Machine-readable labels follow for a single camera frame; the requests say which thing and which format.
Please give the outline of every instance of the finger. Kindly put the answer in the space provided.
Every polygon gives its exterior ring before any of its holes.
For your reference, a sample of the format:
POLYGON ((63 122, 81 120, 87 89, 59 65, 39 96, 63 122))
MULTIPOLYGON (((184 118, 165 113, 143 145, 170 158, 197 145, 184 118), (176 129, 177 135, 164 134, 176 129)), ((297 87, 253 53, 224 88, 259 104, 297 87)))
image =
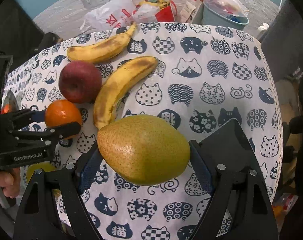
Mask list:
POLYGON ((15 198, 19 195, 20 190, 20 168, 14 168, 11 171, 11 174, 14 178, 14 184, 8 187, 5 187, 3 192, 6 197, 15 198))
POLYGON ((0 187, 8 187, 14 184, 13 176, 5 171, 0 171, 0 187))

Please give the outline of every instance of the ripe banana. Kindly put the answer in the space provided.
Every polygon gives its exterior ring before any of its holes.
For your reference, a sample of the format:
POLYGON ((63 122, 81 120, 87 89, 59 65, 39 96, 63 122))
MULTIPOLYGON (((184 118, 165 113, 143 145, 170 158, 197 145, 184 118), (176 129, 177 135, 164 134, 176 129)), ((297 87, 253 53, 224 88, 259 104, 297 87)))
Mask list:
POLYGON ((113 122, 118 101, 138 81, 157 66, 155 57, 136 57, 119 67, 100 89, 94 104, 94 124, 98 130, 113 122))
POLYGON ((100 63, 118 55, 130 42, 136 30, 133 23, 129 30, 112 36, 104 41, 89 46, 73 46, 67 49, 67 56, 71 60, 83 60, 90 63, 100 63))

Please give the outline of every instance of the pear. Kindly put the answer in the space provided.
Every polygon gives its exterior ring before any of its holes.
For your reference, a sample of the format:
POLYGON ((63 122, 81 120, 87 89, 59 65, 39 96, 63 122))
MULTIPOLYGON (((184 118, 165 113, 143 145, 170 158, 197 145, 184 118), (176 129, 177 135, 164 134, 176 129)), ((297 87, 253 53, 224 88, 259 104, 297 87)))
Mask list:
POLYGON ((185 170, 190 147, 186 138, 163 119, 138 114, 98 131, 98 149, 108 165, 136 185, 166 182, 185 170))

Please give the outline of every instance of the tablecloth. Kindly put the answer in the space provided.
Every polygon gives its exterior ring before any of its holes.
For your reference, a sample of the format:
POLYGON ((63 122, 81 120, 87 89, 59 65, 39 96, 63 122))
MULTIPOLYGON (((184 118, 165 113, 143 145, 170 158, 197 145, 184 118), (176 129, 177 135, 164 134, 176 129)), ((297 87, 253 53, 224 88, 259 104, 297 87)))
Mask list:
MULTIPOLYGON (((63 98, 58 78, 69 62, 66 49, 94 44, 124 31, 126 27, 85 34, 43 50, 9 74, 5 94, 12 90, 21 109, 46 109, 63 98)), ((122 99, 117 119, 156 115, 187 140, 199 142, 236 118, 255 151, 272 201, 282 163, 282 124, 275 85, 260 43, 227 27, 145 23, 121 54, 97 68, 105 81, 124 62, 143 55, 157 57, 158 66, 122 99)), ((57 168, 75 162, 96 140, 93 105, 77 106, 82 113, 82 130, 57 145, 52 161, 57 168)), ((44 123, 35 123, 24 129, 44 128, 44 123)), ((22 168, 23 184, 26 170, 22 168)), ((179 177, 147 187, 125 181, 103 162, 82 199, 104 239, 185 240, 210 195, 200 186, 190 164, 179 177)), ((69 224, 61 197, 57 206, 61 220, 69 224)), ((219 235, 228 231, 231 219, 227 211, 219 235)))

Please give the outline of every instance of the blue bucket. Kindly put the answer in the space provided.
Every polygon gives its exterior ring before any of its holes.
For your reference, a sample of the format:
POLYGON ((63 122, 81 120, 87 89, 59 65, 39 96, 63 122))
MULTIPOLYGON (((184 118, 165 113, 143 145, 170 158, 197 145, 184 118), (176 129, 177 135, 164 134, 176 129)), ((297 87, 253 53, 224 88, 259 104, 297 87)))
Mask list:
POLYGON ((202 25, 217 25, 223 27, 231 27, 237 30, 243 30, 249 23, 249 20, 247 17, 238 17, 238 19, 240 22, 229 20, 214 12, 212 9, 208 8, 206 4, 204 4, 203 20, 201 23, 202 25))

